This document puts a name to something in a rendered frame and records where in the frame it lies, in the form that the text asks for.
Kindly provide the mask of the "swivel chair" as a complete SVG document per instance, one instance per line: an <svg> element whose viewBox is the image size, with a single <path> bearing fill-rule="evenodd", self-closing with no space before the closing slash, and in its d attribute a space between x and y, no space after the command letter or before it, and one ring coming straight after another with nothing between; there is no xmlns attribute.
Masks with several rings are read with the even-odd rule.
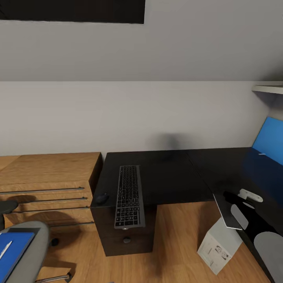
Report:
<svg viewBox="0 0 283 283"><path fill-rule="evenodd" d="M34 233L35 235L5 283L51 283L62 279L66 280L66 283L70 283L72 279L70 273L36 280L46 258L50 242L52 246L56 246L59 239L50 238L50 228L47 223L42 221L26 221L5 228L4 214L15 210L17 207L16 201L0 202L0 233Z"/></svg>

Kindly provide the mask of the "folder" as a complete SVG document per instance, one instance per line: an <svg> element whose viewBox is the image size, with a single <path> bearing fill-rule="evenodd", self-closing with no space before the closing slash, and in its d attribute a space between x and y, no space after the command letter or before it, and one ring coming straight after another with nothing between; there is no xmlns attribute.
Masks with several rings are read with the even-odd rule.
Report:
<svg viewBox="0 0 283 283"><path fill-rule="evenodd" d="M0 233L0 254L12 241L12 244L0 258L0 283L5 283L34 235L34 233Z"/></svg>

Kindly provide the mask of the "mouse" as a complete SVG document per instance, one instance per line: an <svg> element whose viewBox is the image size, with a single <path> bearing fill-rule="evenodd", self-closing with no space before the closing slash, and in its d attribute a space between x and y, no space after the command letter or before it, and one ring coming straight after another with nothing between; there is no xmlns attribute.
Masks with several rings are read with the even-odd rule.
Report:
<svg viewBox="0 0 283 283"><path fill-rule="evenodd" d="M109 193L107 191L104 191L100 195L97 196L96 202L97 203L103 203L109 198Z"/></svg>

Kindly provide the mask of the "pen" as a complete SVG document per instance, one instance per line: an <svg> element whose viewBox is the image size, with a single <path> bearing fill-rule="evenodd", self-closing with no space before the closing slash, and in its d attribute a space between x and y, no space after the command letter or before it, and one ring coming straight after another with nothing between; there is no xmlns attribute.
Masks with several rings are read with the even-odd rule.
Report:
<svg viewBox="0 0 283 283"><path fill-rule="evenodd" d="M7 250L7 248L12 244L12 241L10 241L6 247L4 248L4 250L2 251L2 253L0 254L0 258L3 256L3 254L5 253L5 251Z"/></svg>

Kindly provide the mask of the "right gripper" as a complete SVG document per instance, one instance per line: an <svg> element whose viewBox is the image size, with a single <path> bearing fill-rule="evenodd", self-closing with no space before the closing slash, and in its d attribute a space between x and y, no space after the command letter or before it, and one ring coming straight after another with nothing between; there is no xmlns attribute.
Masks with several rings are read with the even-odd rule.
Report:
<svg viewBox="0 0 283 283"><path fill-rule="evenodd" d="M234 204L234 202L235 202L236 200L243 200L244 202L247 202L247 203L251 204L252 206L254 206L254 203L253 203L253 202L251 202L251 201L249 201L249 200L247 200L247 199L240 198L238 195L236 195L236 194L234 194L234 193L231 193L231 192L229 192L229 191L225 191L225 192L223 193L223 196L226 197L225 200L226 200L227 202L231 203L231 204Z"/></svg>

